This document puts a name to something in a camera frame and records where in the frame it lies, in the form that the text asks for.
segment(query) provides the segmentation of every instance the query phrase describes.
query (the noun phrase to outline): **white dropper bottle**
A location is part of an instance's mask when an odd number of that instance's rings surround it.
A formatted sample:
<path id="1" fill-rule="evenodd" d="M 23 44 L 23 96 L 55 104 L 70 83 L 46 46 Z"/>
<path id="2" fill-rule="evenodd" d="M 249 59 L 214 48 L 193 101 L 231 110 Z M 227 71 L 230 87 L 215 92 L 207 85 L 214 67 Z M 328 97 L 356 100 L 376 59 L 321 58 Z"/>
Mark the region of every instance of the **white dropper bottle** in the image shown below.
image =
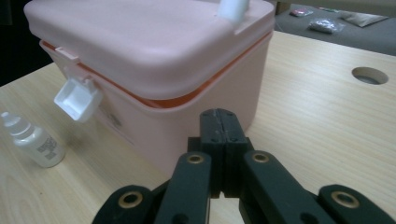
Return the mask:
<path id="1" fill-rule="evenodd" d="M 4 126 L 14 137 L 14 144 L 38 165 L 48 168 L 64 158 L 64 149 L 41 127 L 8 112 L 1 114 Z"/>

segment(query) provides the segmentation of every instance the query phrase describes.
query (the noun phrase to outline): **bottle cap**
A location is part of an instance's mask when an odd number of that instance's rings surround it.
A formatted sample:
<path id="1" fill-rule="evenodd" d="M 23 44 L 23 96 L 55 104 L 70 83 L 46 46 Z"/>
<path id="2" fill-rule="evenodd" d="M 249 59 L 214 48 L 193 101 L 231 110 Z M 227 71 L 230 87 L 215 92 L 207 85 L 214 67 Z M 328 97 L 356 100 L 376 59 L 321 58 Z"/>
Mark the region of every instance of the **bottle cap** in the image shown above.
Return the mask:
<path id="1" fill-rule="evenodd" d="M 30 122 L 28 122 L 27 120 L 21 119 L 20 117 L 10 114 L 8 112 L 2 113 L 1 117 L 4 122 L 4 126 L 7 128 L 8 132 L 12 136 L 18 136 L 20 134 L 23 134 L 31 127 Z"/>

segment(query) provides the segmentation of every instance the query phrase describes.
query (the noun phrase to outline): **table surface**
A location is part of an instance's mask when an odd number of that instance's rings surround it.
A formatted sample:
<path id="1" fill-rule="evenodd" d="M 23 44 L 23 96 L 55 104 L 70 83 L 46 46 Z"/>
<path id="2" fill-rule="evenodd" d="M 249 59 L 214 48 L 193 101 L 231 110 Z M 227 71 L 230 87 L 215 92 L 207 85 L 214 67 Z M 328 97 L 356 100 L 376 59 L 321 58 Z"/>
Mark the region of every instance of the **table surface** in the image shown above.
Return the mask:
<path id="1" fill-rule="evenodd" d="M 383 85 L 351 74 L 372 67 Z M 2 223 L 91 223 L 107 197 L 127 185 L 154 189 L 167 177 L 96 119 L 76 123 L 52 99 L 65 80 L 55 64 L 0 88 L 0 111 L 47 129 L 65 148 L 44 169 L 0 128 Z M 341 184 L 396 218 L 396 57 L 274 33 L 259 106 L 246 131 L 311 192 Z M 236 199 L 211 201 L 212 223 L 243 223 Z"/>

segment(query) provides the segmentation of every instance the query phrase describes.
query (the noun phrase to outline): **pink plastic box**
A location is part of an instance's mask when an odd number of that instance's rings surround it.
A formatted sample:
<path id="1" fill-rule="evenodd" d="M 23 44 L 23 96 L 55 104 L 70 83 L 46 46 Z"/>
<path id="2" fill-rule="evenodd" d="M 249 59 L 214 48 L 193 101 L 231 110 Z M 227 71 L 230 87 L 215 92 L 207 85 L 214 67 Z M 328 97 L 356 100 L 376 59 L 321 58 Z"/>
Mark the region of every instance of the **pink plastic box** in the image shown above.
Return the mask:
<path id="1" fill-rule="evenodd" d="M 33 0 L 24 11 L 67 77 L 55 103 L 76 121 L 94 114 L 169 175 L 201 112 L 233 111 L 245 129 L 254 118 L 270 3 Z"/>

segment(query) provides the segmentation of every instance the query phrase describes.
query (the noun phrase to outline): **pink box lid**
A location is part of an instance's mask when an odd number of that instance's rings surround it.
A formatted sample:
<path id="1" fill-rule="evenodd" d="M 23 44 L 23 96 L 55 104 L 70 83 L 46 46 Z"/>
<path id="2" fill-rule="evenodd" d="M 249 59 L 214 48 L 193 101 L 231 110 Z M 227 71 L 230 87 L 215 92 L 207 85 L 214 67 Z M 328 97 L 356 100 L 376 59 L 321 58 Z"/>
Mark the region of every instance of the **pink box lid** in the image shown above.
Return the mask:
<path id="1" fill-rule="evenodd" d="M 148 99 L 185 95 L 274 27 L 274 7 L 250 0 L 244 19 L 217 16 L 211 0 L 33 0 L 31 32 Z"/>

